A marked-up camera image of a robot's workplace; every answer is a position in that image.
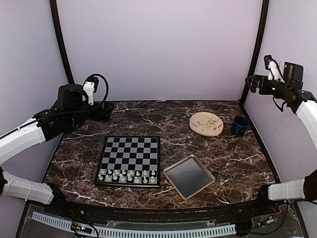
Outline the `white king chess piece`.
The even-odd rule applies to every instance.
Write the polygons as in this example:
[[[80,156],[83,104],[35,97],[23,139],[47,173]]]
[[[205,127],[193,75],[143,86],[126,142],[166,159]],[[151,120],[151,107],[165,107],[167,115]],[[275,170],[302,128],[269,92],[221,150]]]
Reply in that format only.
[[[120,174],[119,177],[120,177],[120,180],[121,180],[121,181],[124,181],[124,180],[125,180],[125,179],[124,179],[124,176],[123,176],[122,174]]]

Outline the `black grey chessboard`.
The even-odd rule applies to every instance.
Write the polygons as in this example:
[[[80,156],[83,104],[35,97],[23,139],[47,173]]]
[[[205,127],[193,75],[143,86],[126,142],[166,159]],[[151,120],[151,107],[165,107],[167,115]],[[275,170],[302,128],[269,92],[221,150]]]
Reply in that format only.
[[[118,170],[117,181],[113,181],[114,171]],[[130,170],[134,172],[132,180],[127,180]],[[146,170],[149,182],[143,183],[143,171]],[[151,172],[156,171],[156,182],[150,183]],[[120,180],[119,175],[124,176],[124,181]],[[102,181],[98,181],[98,175],[103,176]],[[139,183],[134,182],[134,177],[140,179]],[[101,152],[98,165],[95,185],[99,186],[126,186],[138,188],[159,188],[160,187],[160,137],[159,136],[106,136],[104,147]]]

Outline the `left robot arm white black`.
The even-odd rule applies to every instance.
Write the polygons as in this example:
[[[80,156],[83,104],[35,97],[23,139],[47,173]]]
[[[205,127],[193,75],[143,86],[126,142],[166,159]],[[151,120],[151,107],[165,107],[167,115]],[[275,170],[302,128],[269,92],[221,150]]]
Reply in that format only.
[[[35,146],[48,142],[63,133],[71,133],[85,121],[108,121],[114,104],[102,100],[94,102],[95,84],[85,82],[60,86],[57,100],[50,109],[43,110],[25,123],[0,137],[0,162]],[[66,216],[70,206],[55,184],[38,183],[5,170],[0,171],[0,194],[24,200],[50,204],[59,216]]]

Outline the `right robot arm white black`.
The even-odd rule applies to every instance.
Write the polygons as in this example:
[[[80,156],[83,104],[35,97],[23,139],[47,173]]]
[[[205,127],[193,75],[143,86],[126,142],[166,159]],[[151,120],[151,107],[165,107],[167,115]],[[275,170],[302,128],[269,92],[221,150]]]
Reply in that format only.
[[[290,108],[299,119],[313,145],[317,146],[317,98],[310,91],[303,89],[303,66],[285,62],[283,72],[274,59],[265,61],[268,76],[252,75],[245,79],[246,86],[252,93],[271,95],[274,100],[282,99],[279,107]],[[303,200],[317,201],[317,172],[313,171],[304,178],[264,186],[260,190],[262,196],[253,203],[253,211],[263,215],[272,207],[272,201]]]

